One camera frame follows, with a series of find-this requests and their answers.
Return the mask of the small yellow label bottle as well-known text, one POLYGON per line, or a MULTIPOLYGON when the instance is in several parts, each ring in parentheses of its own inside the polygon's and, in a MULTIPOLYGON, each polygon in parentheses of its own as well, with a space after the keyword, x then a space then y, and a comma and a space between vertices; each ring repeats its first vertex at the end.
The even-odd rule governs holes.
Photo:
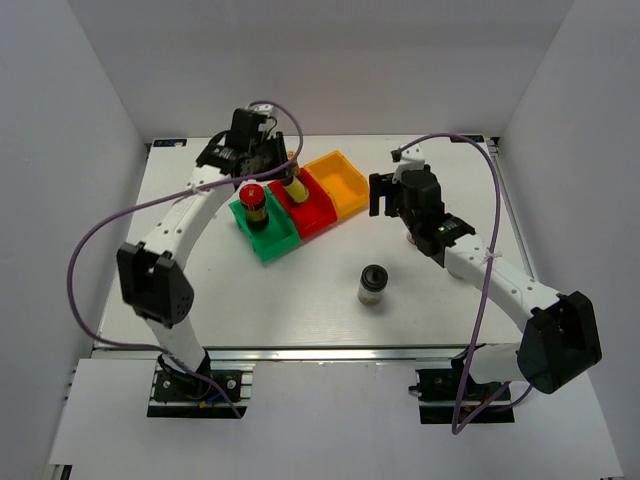
POLYGON ((309 190, 300 180, 300 172, 299 167, 294 167, 285 178, 280 180, 284 191, 296 205, 304 204, 309 199, 309 190))

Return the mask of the red cap dark sauce jar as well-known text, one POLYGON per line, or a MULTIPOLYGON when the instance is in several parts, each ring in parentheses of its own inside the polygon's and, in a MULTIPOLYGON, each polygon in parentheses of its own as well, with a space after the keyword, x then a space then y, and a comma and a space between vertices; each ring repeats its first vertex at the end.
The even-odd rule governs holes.
POLYGON ((263 230, 269 223, 264 188, 256 183, 246 184, 239 190, 239 200, 248 227, 252 230, 263 230))

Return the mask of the black lid spice jar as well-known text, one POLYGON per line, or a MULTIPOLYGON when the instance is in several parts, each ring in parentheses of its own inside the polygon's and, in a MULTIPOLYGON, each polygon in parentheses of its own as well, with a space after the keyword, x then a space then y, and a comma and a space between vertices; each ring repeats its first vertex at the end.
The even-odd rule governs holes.
POLYGON ((377 264, 367 265, 360 275, 360 284, 357 293, 358 300, 366 306, 379 304, 382 300, 388 279, 389 275, 384 267, 377 264))

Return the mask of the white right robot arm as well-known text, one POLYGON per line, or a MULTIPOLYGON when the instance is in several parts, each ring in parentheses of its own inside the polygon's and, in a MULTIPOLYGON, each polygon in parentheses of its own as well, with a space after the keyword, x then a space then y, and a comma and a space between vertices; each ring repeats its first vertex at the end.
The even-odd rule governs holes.
POLYGON ((591 300, 562 294, 501 257, 492 257, 475 229, 446 212, 441 187, 428 167, 369 177, 372 216, 400 218, 417 249, 478 290, 516 325, 517 343, 484 345, 454 360, 453 390, 472 399, 489 383, 527 382, 552 394, 602 359, 591 300))

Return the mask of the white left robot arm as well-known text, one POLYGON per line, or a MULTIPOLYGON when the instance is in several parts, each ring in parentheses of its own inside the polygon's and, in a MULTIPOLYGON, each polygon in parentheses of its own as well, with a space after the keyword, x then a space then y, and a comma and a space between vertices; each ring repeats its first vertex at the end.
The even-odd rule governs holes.
POLYGON ((283 135, 274 129, 282 110, 265 100, 235 109, 230 127, 196 157, 185 196, 147 235, 123 243, 116 254, 123 301, 152 330, 165 362, 179 372, 177 387, 191 399, 209 392, 212 377, 201 368, 205 350, 189 319, 195 294, 184 269, 205 228, 242 182, 289 172, 283 135))

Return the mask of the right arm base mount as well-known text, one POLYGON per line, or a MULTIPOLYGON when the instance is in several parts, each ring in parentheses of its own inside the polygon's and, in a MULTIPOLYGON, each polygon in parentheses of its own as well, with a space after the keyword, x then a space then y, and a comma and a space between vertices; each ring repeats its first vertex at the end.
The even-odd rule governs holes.
MULTIPOLYGON (((428 368, 416 371, 416 381, 408 387, 408 393, 418 400, 420 423, 446 425, 453 419, 454 405, 459 386, 459 375, 451 368, 428 368)), ((500 383, 476 385, 467 383, 462 397, 458 422, 488 400, 501 387, 500 383)), ((489 407, 475 417, 472 424, 510 424, 515 422, 509 390, 503 392, 489 407)))

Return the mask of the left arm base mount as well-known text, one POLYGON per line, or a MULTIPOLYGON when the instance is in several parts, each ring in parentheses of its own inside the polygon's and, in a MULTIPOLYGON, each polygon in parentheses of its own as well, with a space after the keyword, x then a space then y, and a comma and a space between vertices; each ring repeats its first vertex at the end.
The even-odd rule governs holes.
POLYGON ((251 397, 253 369, 212 362, 210 378, 224 391, 234 408, 207 382, 175 373, 158 359, 149 394, 147 417, 164 419, 240 419, 251 397))

